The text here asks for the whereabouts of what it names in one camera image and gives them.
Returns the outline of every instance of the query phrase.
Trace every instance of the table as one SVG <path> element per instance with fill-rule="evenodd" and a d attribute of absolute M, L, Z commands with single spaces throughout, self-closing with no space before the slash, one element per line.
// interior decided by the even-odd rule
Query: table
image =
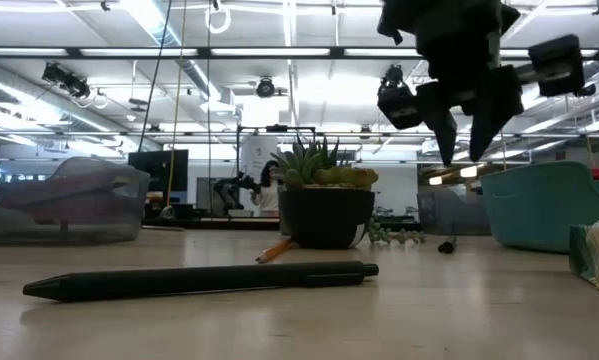
<path fill-rule="evenodd" d="M 599 292 L 566 256 L 488 237 L 460 237 L 454 255 L 431 237 L 278 260 L 378 263 L 359 287 L 75 304 L 21 295 L 25 283 L 67 272 L 253 264 L 276 236 L 143 231 L 104 246 L 0 247 L 0 360 L 599 359 Z"/>

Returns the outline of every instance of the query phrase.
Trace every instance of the computer monitor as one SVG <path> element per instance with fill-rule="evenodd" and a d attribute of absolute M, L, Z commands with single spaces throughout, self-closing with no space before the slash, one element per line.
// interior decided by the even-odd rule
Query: computer monitor
<path fill-rule="evenodd" d="M 172 192 L 188 191 L 188 150 L 175 150 L 172 177 Z M 170 179 L 170 151 L 130 153 L 128 165 L 150 174 L 148 191 L 168 192 Z"/>

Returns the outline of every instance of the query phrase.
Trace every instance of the black plant pot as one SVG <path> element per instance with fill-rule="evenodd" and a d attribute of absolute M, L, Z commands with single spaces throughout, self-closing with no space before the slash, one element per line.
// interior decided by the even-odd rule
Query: black plant pot
<path fill-rule="evenodd" d="M 375 194 L 354 189 L 288 190 L 279 195 L 284 226 L 303 248 L 355 247 L 368 229 Z"/>

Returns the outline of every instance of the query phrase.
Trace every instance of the black pen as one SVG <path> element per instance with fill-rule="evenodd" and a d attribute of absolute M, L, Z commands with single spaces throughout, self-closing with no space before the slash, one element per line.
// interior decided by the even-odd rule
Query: black pen
<path fill-rule="evenodd" d="M 140 298 L 206 291 L 270 287 L 359 285 L 379 273 L 360 261 L 66 274 L 24 286 L 24 295 L 57 301 Z"/>

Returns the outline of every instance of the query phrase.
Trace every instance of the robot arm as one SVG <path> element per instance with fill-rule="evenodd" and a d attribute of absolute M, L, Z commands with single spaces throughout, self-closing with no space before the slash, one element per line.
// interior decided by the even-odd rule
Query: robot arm
<path fill-rule="evenodd" d="M 255 183 L 250 176 L 239 172 L 239 175 L 232 179 L 222 179 L 214 185 L 214 190 L 224 203 L 224 214 L 228 210 L 243 210 L 243 205 L 238 200 L 239 189 L 252 190 L 255 194 L 261 193 L 261 186 Z"/>
<path fill-rule="evenodd" d="M 378 106 L 397 129 L 425 123 L 450 165 L 457 136 L 450 108 L 473 116 L 470 159 L 477 161 L 493 138 L 524 111 L 522 86 L 537 82 L 542 96 L 580 93 L 584 86 L 579 39 L 574 35 L 535 45 L 532 64 L 501 66 L 501 35 L 519 12 L 500 0 L 385 0 L 377 31 L 401 42 L 399 31 L 416 37 L 432 81 L 416 95 L 391 67 L 379 88 Z"/>

